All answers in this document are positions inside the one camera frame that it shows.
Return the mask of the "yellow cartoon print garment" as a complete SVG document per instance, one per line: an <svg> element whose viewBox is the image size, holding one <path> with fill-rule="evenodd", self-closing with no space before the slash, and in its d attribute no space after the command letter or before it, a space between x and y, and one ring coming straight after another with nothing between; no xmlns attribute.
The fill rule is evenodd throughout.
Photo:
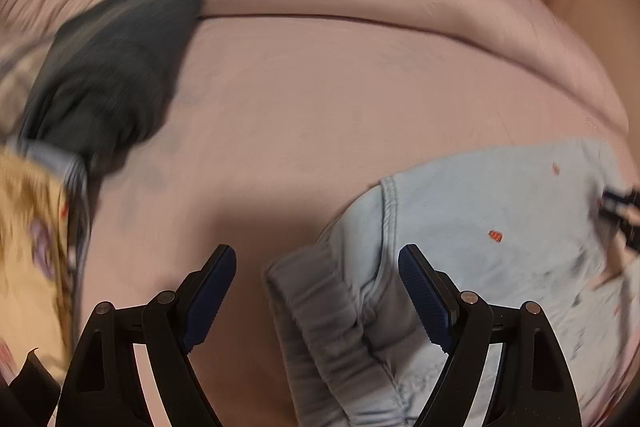
<svg viewBox="0 0 640 427"><path fill-rule="evenodd" d="M1 150L1 375L10 381L29 353L58 381L72 357L67 272L70 205L47 169Z"/></svg>

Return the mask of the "dark folded garment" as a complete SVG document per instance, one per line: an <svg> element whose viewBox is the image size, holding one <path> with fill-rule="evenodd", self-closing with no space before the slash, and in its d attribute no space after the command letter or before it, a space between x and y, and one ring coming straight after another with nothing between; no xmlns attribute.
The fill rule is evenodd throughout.
<svg viewBox="0 0 640 427"><path fill-rule="evenodd" d="M163 124L203 0L103 0L54 35L17 134L102 176Z"/></svg>

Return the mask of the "light blue strawberry pants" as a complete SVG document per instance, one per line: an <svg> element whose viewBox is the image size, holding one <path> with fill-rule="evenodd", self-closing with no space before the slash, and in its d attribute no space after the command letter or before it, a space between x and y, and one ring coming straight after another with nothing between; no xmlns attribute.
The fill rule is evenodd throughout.
<svg viewBox="0 0 640 427"><path fill-rule="evenodd" d="M621 187L593 139L440 158L384 178L265 278L299 425L409 426L446 357L397 273L402 247L488 303L540 303L587 426L624 391L639 342L639 268L603 286L611 228L597 216Z"/></svg>

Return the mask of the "plaid pillow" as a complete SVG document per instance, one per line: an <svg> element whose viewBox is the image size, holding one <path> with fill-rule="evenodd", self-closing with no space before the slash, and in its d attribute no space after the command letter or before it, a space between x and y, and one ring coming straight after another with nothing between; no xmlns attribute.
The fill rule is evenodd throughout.
<svg viewBox="0 0 640 427"><path fill-rule="evenodd" d="M1 142L12 134L22 118L38 72L51 47L53 37L32 38L4 29L1 31L0 135Z"/></svg>

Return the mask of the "pink bed sheet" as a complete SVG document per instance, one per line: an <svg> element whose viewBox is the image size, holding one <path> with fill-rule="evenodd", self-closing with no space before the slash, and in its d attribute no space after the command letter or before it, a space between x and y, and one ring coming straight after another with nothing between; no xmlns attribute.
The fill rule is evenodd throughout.
<svg viewBox="0 0 640 427"><path fill-rule="evenodd" d="M238 272L192 364L227 426L291 426L262 270L389 174L497 145L626 138L563 90L462 41L292 17L211 18L166 124L106 178L82 309L147 303L232 246Z"/></svg>

